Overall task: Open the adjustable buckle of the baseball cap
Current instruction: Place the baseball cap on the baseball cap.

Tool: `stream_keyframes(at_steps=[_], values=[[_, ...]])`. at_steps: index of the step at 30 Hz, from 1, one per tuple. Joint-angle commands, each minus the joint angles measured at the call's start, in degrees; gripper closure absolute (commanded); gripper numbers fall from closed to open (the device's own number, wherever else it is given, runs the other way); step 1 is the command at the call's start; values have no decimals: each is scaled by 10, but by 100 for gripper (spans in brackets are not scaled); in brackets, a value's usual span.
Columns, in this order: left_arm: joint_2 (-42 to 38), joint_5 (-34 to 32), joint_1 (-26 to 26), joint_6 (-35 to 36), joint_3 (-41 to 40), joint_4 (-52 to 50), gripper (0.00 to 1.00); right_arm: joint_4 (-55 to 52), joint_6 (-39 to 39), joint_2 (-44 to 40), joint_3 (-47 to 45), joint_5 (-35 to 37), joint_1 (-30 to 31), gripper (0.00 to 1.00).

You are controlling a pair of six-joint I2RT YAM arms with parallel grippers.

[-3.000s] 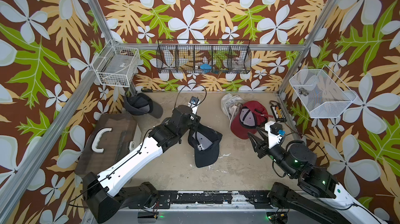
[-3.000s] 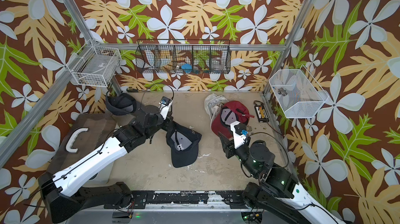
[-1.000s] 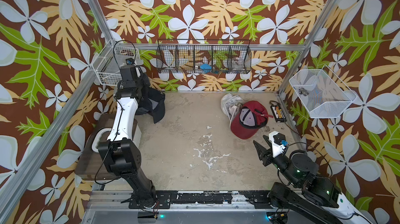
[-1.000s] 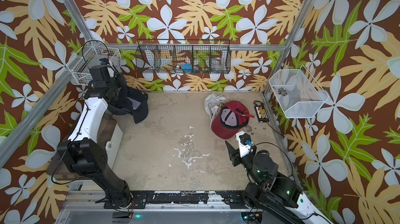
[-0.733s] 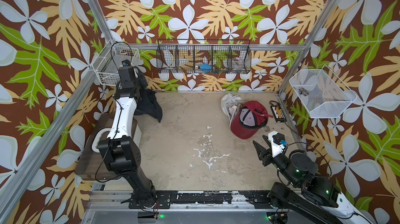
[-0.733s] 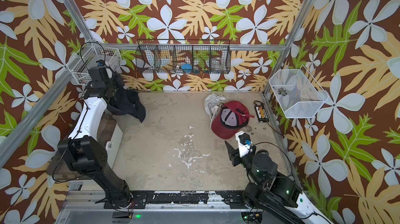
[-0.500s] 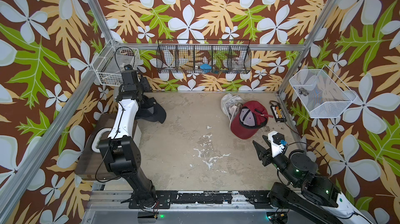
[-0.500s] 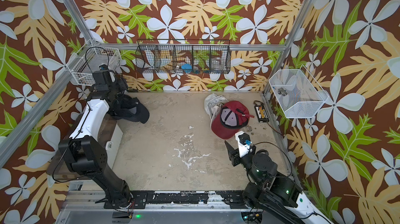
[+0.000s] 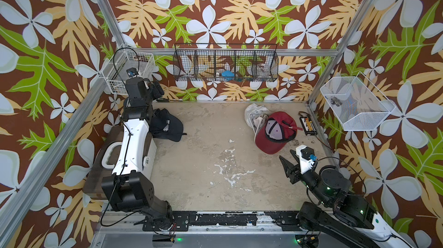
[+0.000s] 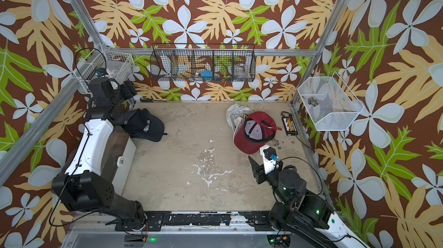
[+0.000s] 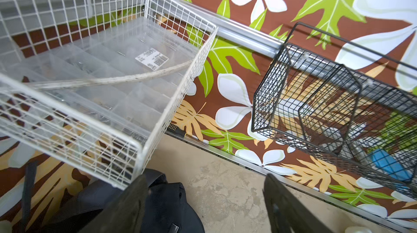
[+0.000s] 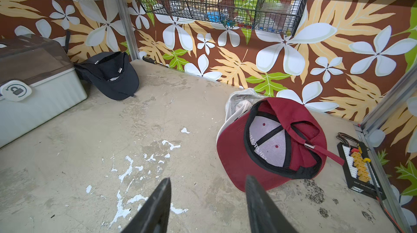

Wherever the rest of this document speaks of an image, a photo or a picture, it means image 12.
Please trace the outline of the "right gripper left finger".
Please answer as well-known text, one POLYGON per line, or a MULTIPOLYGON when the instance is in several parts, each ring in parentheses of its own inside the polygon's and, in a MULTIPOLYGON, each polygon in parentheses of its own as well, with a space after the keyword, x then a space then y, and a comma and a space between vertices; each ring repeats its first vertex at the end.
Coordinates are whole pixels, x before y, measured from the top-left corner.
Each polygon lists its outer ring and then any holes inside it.
POLYGON ((164 178, 122 233, 166 233, 171 196, 170 178, 164 178))

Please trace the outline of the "grey baseball cap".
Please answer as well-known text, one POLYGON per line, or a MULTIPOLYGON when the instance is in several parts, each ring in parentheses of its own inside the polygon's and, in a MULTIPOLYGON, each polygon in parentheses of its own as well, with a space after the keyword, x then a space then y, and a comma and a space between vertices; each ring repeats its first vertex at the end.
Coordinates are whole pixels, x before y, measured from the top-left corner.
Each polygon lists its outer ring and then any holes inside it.
POLYGON ((134 97, 140 80, 124 52, 103 52, 75 63, 78 77, 93 84, 105 96, 113 100, 134 97))

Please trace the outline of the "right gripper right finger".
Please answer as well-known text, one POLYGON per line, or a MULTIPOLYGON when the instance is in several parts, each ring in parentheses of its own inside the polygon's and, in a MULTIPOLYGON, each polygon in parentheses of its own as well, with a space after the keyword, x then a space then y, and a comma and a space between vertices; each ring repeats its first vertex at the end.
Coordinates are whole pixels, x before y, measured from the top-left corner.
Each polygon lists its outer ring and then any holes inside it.
POLYGON ((297 233, 254 176, 247 176, 245 193, 252 233, 297 233))

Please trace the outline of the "maroon baseball cap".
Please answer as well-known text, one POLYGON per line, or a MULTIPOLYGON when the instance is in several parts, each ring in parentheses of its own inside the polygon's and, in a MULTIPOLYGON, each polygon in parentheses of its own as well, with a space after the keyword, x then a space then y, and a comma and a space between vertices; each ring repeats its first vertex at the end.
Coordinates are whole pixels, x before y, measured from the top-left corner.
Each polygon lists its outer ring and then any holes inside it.
POLYGON ((289 180, 313 179, 327 158, 345 161, 328 150, 318 121, 302 104, 267 97, 233 118, 217 139, 219 159, 230 180, 245 191, 247 176, 265 190, 289 180))

